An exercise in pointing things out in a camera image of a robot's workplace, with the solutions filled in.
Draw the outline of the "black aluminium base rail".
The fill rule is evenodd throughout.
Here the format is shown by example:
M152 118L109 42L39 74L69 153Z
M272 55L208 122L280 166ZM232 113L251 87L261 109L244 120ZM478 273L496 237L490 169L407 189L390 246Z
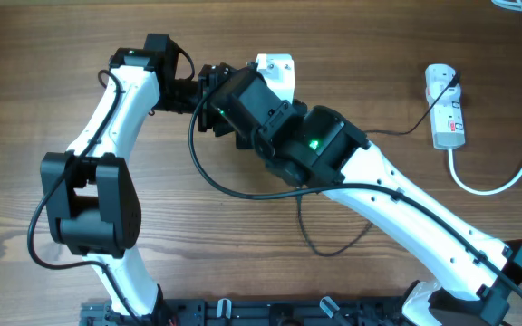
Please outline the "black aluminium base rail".
M116 312L110 302L84 304L81 325L280 326L407 325L398 297L313 301L166 300L154 313L136 318Z

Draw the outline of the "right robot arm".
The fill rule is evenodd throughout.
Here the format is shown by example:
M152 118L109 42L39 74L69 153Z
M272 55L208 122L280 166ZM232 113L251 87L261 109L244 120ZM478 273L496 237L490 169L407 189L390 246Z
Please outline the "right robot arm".
M373 224L432 274L402 305L417 325L499 325L520 293L522 240L502 241L449 211L407 179L366 134L325 106L280 99L245 68L211 97L266 168L292 187L321 192Z

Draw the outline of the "white power strip socket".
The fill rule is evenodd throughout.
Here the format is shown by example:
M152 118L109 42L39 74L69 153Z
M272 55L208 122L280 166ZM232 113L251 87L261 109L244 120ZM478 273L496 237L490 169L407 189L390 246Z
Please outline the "white power strip socket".
M435 149L457 149L465 144L460 105L460 75L450 66L434 63L425 70L425 96L430 109L430 130Z

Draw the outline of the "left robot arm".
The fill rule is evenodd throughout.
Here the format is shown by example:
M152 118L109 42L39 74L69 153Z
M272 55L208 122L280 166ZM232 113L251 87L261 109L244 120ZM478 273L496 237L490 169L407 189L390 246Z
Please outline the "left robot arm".
M169 325L173 319L136 245L141 207L128 163L147 116L156 110L193 113L206 91L234 71L225 63L207 65L179 79L178 60L185 54L166 34L148 34L140 49L118 49L98 74L104 93L82 133L41 162L43 198L28 228L28 253L54 268L34 250L36 221L45 212L52 239L80 258L61 267L90 266L108 291L104 322Z

